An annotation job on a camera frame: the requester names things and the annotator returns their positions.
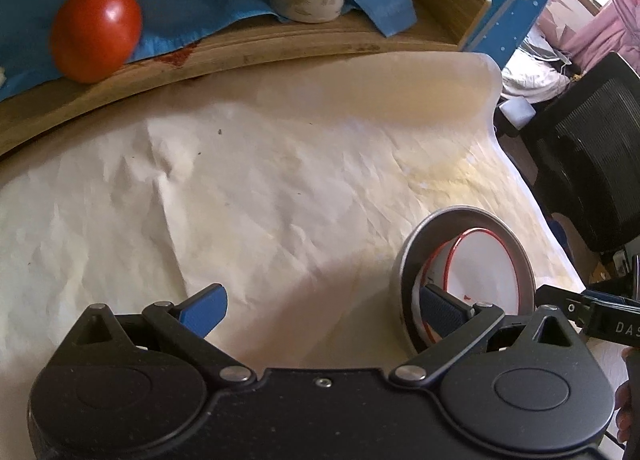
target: screw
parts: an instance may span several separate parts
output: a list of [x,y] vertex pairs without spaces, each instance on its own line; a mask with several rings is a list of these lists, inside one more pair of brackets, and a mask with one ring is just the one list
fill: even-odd
[[330,388],[333,384],[331,379],[316,379],[314,382],[318,388]]
[[220,370],[220,377],[227,382],[246,382],[251,379],[251,374],[246,366],[227,366]]
[[420,366],[405,364],[396,368],[396,377],[404,382],[420,382],[427,377],[427,372]]

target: tomato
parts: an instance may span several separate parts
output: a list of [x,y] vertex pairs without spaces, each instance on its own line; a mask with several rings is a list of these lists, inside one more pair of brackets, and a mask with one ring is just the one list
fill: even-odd
[[62,74],[95,83],[124,64],[141,32],[136,0],[67,0],[53,20],[49,47]]

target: black mesh chair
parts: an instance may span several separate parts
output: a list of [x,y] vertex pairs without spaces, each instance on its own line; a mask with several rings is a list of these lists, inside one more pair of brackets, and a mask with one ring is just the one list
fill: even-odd
[[640,234],[640,78],[610,53],[527,124],[533,194],[606,252]]

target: pink curtain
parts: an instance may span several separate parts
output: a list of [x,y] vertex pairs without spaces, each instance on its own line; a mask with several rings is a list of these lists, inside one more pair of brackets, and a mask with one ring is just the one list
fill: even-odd
[[559,48],[585,72],[607,53],[618,52],[640,73],[640,0],[611,0]]

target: white bedding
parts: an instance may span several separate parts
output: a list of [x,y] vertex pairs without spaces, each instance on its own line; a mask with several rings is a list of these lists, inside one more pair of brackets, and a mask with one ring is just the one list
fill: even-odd
[[112,104],[0,163],[0,459],[31,459],[26,402],[92,302],[138,312],[213,282],[209,340],[267,366],[406,359],[387,300],[403,239],[472,204],[536,281],[581,290],[499,149],[487,56],[398,53],[220,72]]
[[548,63],[516,50],[502,70],[502,96],[524,97],[529,103],[540,103],[560,95],[570,82]]

